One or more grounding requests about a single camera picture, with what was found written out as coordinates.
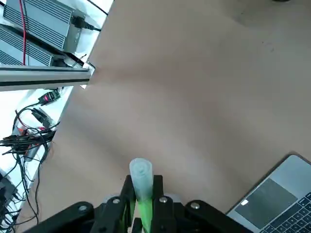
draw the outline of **black plug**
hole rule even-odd
[[[96,30],[96,31],[101,31],[98,28],[95,28],[93,25],[90,25],[87,23],[82,17],[73,17],[71,20],[71,23],[76,27],[76,28],[86,28],[90,30]]]
[[[15,140],[17,138],[17,135],[10,135],[10,136],[7,136],[7,137],[4,137],[3,140]]]
[[[0,188],[0,201],[1,201],[1,202],[3,202],[3,201],[6,200],[5,192],[6,192],[6,188],[5,188],[5,187]]]
[[[17,217],[18,217],[18,215],[13,215],[11,218],[15,222],[17,220]]]
[[[36,108],[32,109],[31,110],[32,112],[32,115],[40,122],[42,123],[42,125],[48,129],[51,124],[50,124],[50,121],[49,121],[49,117],[47,115],[45,115],[43,112],[37,110]]]

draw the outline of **tangled wires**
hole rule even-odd
[[[48,143],[52,141],[54,135],[55,135],[55,127],[59,124],[55,124],[49,128],[45,127],[39,127],[34,128],[27,126],[20,120],[20,114],[26,110],[32,110],[31,107],[36,106],[39,103],[31,104],[23,109],[21,109],[19,112],[16,112],[16,117],[14,119],[13,124],[13,132],[16,132],[18,130],[19,135],[10,135],[8,137],[3,138],[0,140],[0,146],[2,147],[10,147],[10,149],[3,153],[4,154],[12,154],[13,158],[15,159],[16,163],[13,166],[13,168],[6,173],[4,178],[6,178],[13,170],[19,169],[20,175],[21,175],[21,181],[18,185],[15,186],[15,190],[13,192],[13,198],[11,200],[6,200],[5,203],[0,205],[0,219],[3,219],[2,224],[0,225],[0,231],[7,231],[7,232],[15,232],[15,226],[24,224],[26,222],[29,222],[33,219],[36,219],[36,223],[39,223],[38,214],[39,214],[39,206],[37,201],[38,196],[38,188],[40,184],[40,169],[42,166],[42,163],[46,159],[48,152],[49,152],[49,145]],[[37,160],[33,157],[28,157],[28,152],[34,148],[39,148],[43,146],[44,153],[40,160]],[[29,177],[26,165],[27,163],[30,163],[32,161],[38,161],[38,171],[37,171],[37,186],[35,188],[35,206],[32,206],[29,200],[29,185],[33,180],[31,180],[31,177]],[[22,185],[23,189],[25,190],[22,196],[18,197],[17,194],[17,188]],[[17,204],[18,202],[27,201],[32,212],[33,217],[30,219],[16,223],[18,214],[20,212],[20,209],[18,210],[8,210],[6,206],[8,206],[8,202],[13,201],[14,204]]]

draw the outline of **laptop keyboard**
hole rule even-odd
[[[311,233],[311,193],[300,199],[260,233]]]

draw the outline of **green object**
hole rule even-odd
[[[138,209],[145,233],[150,233],[152,219],[152,199],[138,201]]]

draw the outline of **black cable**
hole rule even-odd
[[[26,106],[26,107],[23,107],[20,111],[19,111],[19,113],[15,116],[15,118],[14,118],[14,121],[13,121],[13,129],[12,130],[14,130],[14,127],[15,127],[15,124],[16,124],[16,121],[17,121],[17,118],[19,117],[19,115],[25,110],[25,109],[27,109],[27,108],[29,108],[29,107],[32,107],[32,106],[36,106],[36,105],[38,105],[38,104],[40,104],[39,102],[38,103],[33,103],[33,104],[30,104],[30,105],[28,105],[28,106]]]
[[[101,31],[101,29],[94,27],[93,25],[87,23],[84,18],[77,16],[73,17],[71,20],[71,23],[76,27],[76,28],[85,28],[89,30],[95,30],[95,31]]]
[[[84,54],[82,57],[80,57],[78,59],[78,61],[81,61],[82,58],[84,58],[86,56],[86,54]],[[78,63],[78,61],[76,61],[75,63],[73,63],[73,65],[71,67],[75,67],[75,65]]]
[[[93,3],[91,0],[87,0],[89,3],[91,3],[93,6],[95,6],[97,9],[99,9],[101,12],[103,12],[105,15],[108,15],[106,11],[104,11],[102,8],[100,8],[98,5]]]
[[[25,190],[28,189],[28,182],[26,181],[26,178],[25,178],[25,171],[23,169],[23,165],[21,164],[21,160],[20,160],[20,157],[17,156],[17,163],[19,165],[19,168],[20,168],[20,172],[21,172],[21,179],[22,179],[22,184],[23,184],[23,187]],[[30,204],[30,201],[29,201],[29,197],[28,197],[28,193],[26,192],[26,200],[31,208],[31,210],[33,211],[34,215],[35,215],[35,219],[36,219],[36,223],[39,224],[39,218],[38,218],[38,213],[35,212],[33,206]]]
[[[38,103],[31,104],[31,105],[28,105],[28,106],[24,107],[23,109],[21,109],[17,113],[17,115],[16,115],[16,117],[14,119],[14,126],[16,125],[16,121],[19,118],[19,115],[23,111],[28,110],[29,107],[35,106],[37,104]],[[12,214],[18,213],[20,210],[17,210],[17,211],[8,211],[8,210],[6,210],[5,211],[5,215],[10,215],[12,217],[12,222],[9,221],[9,219],[7,219],[5,217],[5,222],[9,226],[8,228],[6,228],[8,231],[12,231],[12,230],[14,231],[15,230],[14,226],[24,224],[26,222],[29,222],[29,221],[33,220],[34,218],[36,219],[36,223],[37,224],[39,223],[39,219],[38,219],[38,215],[39,215],[38,189],[39,189],[39,185],[40,185],[40,170],[41,170],[42,163],[47,158],[47,155],[48,155],[48,152],[49,152],[49,147],[48,147],[47,143],[52,141],[52,139],[54,137],[54,134],[55,134],[55,131],[52,131],[52,129],[55,128],[58,125],[59,125],[59,122],[56,123],[55,125],[49,127],[49,128],[43,129],[43,130],[38,129],[38,128],[27,127],[24,130],[25,132],[27,130],[33,130],[33,131],[35,131],[35,133],[33,133],[33,134],[26,134],[26,135],[19,135],[19,136],[12,135],[12,136],[4,138],[3,140],[0,140],[0,146],[11,146],[12,147],[12,149],[9,150],[6,153],[12,153],[13,157],[14,157],[14,154],[17,155],[16,158],[14,157],[16,159],[15,166],[6,174],[6,176],[9,175],[9,173],[12,172],[16,168],[16,166],[18,164],[19,168],[20,168],[20,172],[21,172],[21,182],[15,187],[13,192],[15,192],[15,190],[18,188],[18,186],[21,183],[23,184],[23,187],[24,187],[25,191],[23,193],[23,196],[21,196],[21,199],[19,199],[19,197],[17,195],[15,195],[14,198],[17,199],[18,201],[24,201],[24,194],[25,194],[25,200],[27,200],[30,208],[32,209],[32,211],[34,213],[34,216],[31,217],[30,219],[28,219],[28,220],[26,220],[24,222],[16,223],[17,215],[12,216]],[[37,186],[36,186],[36,189],[35,189],[35,208],[36,208],[36,210],[35,210],[33,208],[33,206],[31,205],[30,200],[29,200],[29,195],[28,195],[29,194],[29,189],[28,189],[28,181],[27,181],[27,179],[30,182],[33,182],[33,180],[31,180],[29,178],[29,176],[27,175],[26,168],[25,168],[25,163],[26,162],[23,161],[23,164],[22,164],[21,156],[23,156],[24,158],[27,158],[27,156],[24,155],[24,153],[26,151],[28,151],[30,149],[33,149],[35,147],[40,147],[40,146],[44,147],[44,154],[42,156],[42,159],[41,160],[34,159],[34,160],[39,161],[39,166],[38,166],[38,171],[37,171],[38,172],[38,183],[37,183]]]
[[[38,161],[38,162],[40,162],[40,160],[38,160],[38,159],[34,159],[34,158],[31,158],[31,157],[27,157],[27,156],[23,156],[24,158],[26,158],[26,159],[32,159],[32,160],[35,160],[35,161]]]

